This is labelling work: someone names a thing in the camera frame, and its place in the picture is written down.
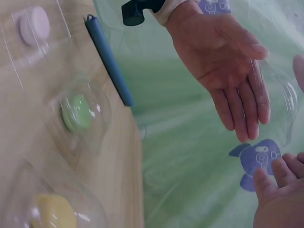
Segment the white sleeve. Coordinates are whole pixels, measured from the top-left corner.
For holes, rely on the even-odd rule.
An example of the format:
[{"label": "white sleeve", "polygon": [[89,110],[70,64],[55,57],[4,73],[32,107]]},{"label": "white sleeve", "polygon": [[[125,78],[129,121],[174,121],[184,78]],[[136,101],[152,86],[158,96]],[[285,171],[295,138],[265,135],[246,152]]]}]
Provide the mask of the white sleeve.
[{"label": "white sleeve", "polygon": [[188,0],[166,0],[160,11],[154,13],[153,15],[161,25],[165,25],[168,21],[169,16],[175,10],[175,8],[186,1]]}]

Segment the black object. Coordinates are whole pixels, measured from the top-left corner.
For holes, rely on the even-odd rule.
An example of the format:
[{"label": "black object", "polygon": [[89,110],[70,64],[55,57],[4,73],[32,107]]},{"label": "black object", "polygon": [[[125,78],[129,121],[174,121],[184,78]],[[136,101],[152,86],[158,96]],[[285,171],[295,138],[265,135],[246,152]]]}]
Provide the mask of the black object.
[{"label": "black object", "polygon": [[122,6],[123,22],[127,26],[136,26],[144,22],[143,10],[157,13],[165,0],[131,0]]}]

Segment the adult hand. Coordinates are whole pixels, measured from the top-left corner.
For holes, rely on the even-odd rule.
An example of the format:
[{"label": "adult hand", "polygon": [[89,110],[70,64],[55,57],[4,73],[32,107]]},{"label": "adult hand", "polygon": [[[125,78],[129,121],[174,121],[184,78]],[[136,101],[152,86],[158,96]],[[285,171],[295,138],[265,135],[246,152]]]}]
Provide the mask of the adult hand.
[{"label": "adult hand", "polygon": [[209,91],[228,130],[245,143],[270,120],[270,102],[257,63],[268,50],[230,14],[203,15],[190,0],[169,17],[167,30],[181,60]]},{"label": "adult hand", "polygon": [[304,227],[304,153],[284,154],[272,169],[277,186],[260,168],[254,175],[258,208],[254,228]]}]

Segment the wooden table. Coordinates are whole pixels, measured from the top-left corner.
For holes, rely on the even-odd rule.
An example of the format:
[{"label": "wooden table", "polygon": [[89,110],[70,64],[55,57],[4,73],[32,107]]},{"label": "wooden table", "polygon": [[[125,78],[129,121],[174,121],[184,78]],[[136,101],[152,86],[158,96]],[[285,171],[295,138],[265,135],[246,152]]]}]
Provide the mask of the wooden table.
[{"label": "wooden table", "polygon": [[[25,2],[1,2],[2,32],[10,15]],[[51,1],[30,2],[43,6]],[[20,159],[37,151],[43,155],[60,150],[77,177],[100,199],[109,228],[143,228],[141,137],[85,28],[84,17],[96,15],[96,11],[91,0],[61,0],[60,4],[71,39],[32,66],[13,65],[7,50],[11,38],[0,37],[0,195]],[[71,156],[58,146],[46,124],[46,115],[54,114],[49,102],[79,71],[101,85],[112,110],[110,128],[97,157],[85,152]]]}]

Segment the purple cartoon sticker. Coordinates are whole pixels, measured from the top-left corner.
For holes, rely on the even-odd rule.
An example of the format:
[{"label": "purple cartoon sticker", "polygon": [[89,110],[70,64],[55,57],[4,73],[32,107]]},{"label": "purple cartoon sticker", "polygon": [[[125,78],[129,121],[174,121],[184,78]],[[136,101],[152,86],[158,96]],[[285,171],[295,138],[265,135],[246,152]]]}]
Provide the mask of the purple cartoon sticker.
[{"label": "purple cartoon sticker", "polygon": [[244,168],[240,185],[246,191],[254,192],[253,174],[258,168],[263,168],[268,175],[273,175],[271,162],[281,157],[281,152],[275,141],[266,139],[260,143],[251,146],[242,144],[234,148],[229,153],[232,157],[240,157],[241,164]]},{"label": "purple cartoon sticker", "polygon": [[201,0],[199,7],[206,15],[231,13],[228,0]]}]

